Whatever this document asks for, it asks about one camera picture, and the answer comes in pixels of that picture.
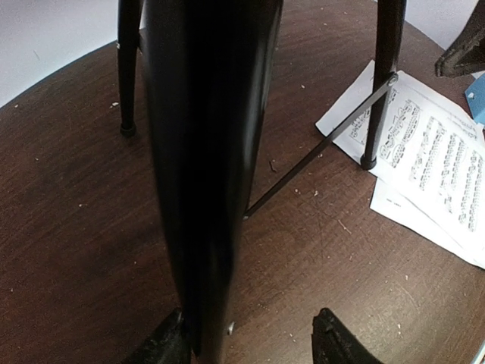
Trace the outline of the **blue metronome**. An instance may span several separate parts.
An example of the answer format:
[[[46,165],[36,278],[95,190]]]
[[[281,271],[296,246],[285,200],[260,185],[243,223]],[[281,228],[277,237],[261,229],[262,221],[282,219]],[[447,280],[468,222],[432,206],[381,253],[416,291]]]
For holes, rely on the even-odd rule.
[[[485,124],[485,75],[481,74],[465,90],[465,98],[471,112],[471,117],[478,124]]]

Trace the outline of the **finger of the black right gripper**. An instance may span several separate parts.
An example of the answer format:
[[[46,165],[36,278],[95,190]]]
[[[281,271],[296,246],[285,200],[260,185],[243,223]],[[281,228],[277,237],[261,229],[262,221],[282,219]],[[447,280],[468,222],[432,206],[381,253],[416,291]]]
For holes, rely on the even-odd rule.
[[[484,71],[484,0],[479,0],[450,47],[435,63],[437,77],[460,77]]]

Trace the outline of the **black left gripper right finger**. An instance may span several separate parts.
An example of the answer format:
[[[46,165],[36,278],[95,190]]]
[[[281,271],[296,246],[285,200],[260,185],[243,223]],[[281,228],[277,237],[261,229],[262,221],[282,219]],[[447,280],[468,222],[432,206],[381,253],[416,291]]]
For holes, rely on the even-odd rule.
[[[381,364],[328,308],[312,322],[311,350],[314,364]]]

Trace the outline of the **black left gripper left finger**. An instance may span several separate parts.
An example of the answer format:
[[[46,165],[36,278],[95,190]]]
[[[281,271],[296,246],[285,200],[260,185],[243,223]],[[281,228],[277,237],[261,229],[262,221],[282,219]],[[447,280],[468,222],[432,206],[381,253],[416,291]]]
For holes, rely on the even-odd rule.
[[[191,347],[186,338],[181,309],[174,309],[131,353],[123,364],[191,363]]]

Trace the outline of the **black folding music stand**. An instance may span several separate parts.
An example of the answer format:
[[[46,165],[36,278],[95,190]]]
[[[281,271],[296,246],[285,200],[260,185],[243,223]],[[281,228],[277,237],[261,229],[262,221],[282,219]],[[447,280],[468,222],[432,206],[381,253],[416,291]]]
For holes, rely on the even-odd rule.
[[[119,2],[120,131],[136,133],[136,56],[142,53],[158,203],[191,359],[224,361],[242,223],[365,111],[371,118],[361,166],[376,165],[398,79],[405,8],[404,1],[378,4],[369,97],[250,203],[283,3]]]

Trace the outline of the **sheet music page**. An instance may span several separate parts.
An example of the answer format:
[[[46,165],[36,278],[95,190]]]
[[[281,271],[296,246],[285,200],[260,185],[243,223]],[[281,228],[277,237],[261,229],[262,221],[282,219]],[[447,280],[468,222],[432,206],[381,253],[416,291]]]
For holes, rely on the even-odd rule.
[[[457,243],[481,251],[481,129],[454,102],[403,71],[398,75],[371,173],[394,187]]]
[[[475,257],[459,246],[438,224],[379,178],[376,180],[370,208],[455,254],[467,263],[484,268],[484,256]]]

